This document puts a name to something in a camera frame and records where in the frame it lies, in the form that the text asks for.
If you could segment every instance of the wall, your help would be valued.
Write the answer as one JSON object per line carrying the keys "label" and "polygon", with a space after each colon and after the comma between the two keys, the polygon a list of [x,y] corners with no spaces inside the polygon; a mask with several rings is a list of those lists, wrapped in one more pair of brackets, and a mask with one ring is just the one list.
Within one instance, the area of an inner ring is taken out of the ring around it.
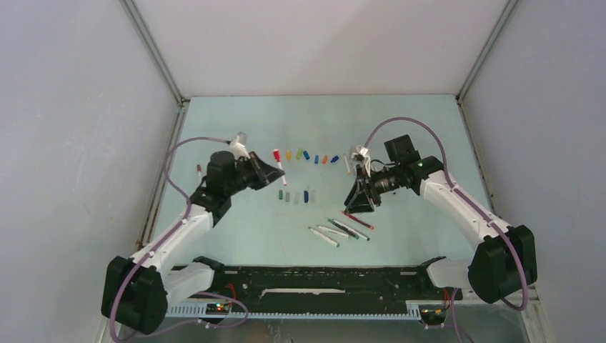
{"label": "wall", "polygon": [[0,61],[0,342],[90,342],[177,107],[119,1],[2,1]]}
{"label": "wall", "polygon": [[145,0],[185,96],[455,94],[507,0]]}
{"label": "wall", "polygon": [[558,342],[601,342],[606,2],[522,1],[464,109],[499,214],[537,240]]}

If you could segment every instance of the gray wall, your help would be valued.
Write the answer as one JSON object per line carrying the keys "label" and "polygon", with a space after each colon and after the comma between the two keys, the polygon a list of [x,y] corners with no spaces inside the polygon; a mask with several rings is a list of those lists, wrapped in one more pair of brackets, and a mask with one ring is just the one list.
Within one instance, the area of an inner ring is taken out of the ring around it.
{"label": "gray wall", "polygon": [[496,207],[535,233],[558,342],[601,342],[606,1],[522,1],[464,101]]}
{"label": "gray wall", "polygon": [[91,342],[176,111],[120,3],[0,4],[0,342]]}

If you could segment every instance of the white marker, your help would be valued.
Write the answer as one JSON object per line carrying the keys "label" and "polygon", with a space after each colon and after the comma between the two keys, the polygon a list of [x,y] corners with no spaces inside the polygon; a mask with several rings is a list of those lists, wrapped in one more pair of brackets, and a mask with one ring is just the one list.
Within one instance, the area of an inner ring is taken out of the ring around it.
{"label": "white marker", "polygon": [[358,235],[358,236],[360,236],[361,238],[366,239],[367,241],[369,241],[369,240],[370,240],[370,238],[368,238],[367,236],[365,236],[365,235],[363,235],[363,234],[359,233],[357,230],[354,230],[354,229],[353,229],[351,226],[346,225],[346,224],[343,224],[343,223],[339,222],[339,221],[338,221],[338,220],[336,220],[336,219],[333,219],[332,221],[333,221],[333,222],[335,222],[335,223],[337,223],[338,225],[342,225],[343,227],[345,227],[345,229],[350,230],[351,232],[353,232],[354,234],[357,234],[357,235]]}
{"label": "white marker", "polygon": [[[278,149],[274,149],[274,158],[276,159],[276,162],[278,162],[278,168],[280,168],[280,170],[284,171],[284,169],[282,168],[282,162],[280,162],[280,151],[278,151]],[[282,175],[282,184],[286,186],[286,176]]]}
{"label": "white marker", "polygon": [[335,229],[331,229],[329,227],[323,227],[322,225],[316,225],[318,227],[318,229],[321,229],[322,231],[326,231],[326,232],[330,232],[331,234],[338,234],[339,236],[343,236],[345,238],[349,238],[349,235],[346,234],[345,232],[339,231],[339,230],[335,230]]}
{"label": "white marker", "polygon": [[337,241],[334,241],[332,239],[330,239],[330,237],[328,237],[327,235],[319,232],[318,230],[314,229],[313,227],[307,227],[308,229],[312,230],[312,232],[322,238],[324,241],[329,242],[333,247],[338,248],[339,247],[339,243],[337,243]]}
{"label": "white marker", "polygon": [[352,173],[352,168],[349,166],[349,157],[347,156],[347,154],[343,154],[343,157],[345,158],[345,166],[347,167],[347,173],[351,174]]}

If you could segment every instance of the white arm segment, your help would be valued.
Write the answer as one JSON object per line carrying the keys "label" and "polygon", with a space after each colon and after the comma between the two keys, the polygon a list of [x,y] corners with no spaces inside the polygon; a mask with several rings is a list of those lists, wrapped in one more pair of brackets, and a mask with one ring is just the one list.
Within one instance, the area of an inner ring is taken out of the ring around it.
{"label": "white arm segment", "polygon": [[182,221],[183,219],[176,220],[154,241],[131,256],[137,263],[148,252],[151,254],[142,266],[147,268],[154,266],[160,273],[164,290],[168,293],[169,307],[178,304],[192,294],[208,289],[214,276],[212,269],[197,262],[193,262],[177,272],[171,272],[175,263],[182,259],[181,255],[188,251],[188,247],[212,228],[212,214],[207,212],[204,207],[193,204],[185,223],[155,252],[150,252],[151,248],[165,237],[177,222]]}
{"label": "white arm segment", "polygon": [[[458,188],[472,202],[474,202],[492,221],[498,225],[503,232],[507,232],[509,223],[495,216],[493,213],[478,204],[459,184],[450,176],[454,183],[454,188]],[[430,174],[429,177],[421,181],[421,196],[432,204],[436,205],[450,219],[452,219],[471,244],[472,249],[476,250],[478,244],[484,241],[485,236],[497,237],[499,234],[488,225],[488,223],[480,216],[465,200],[454,193],[448,183],[443,171],[436,171]]]}

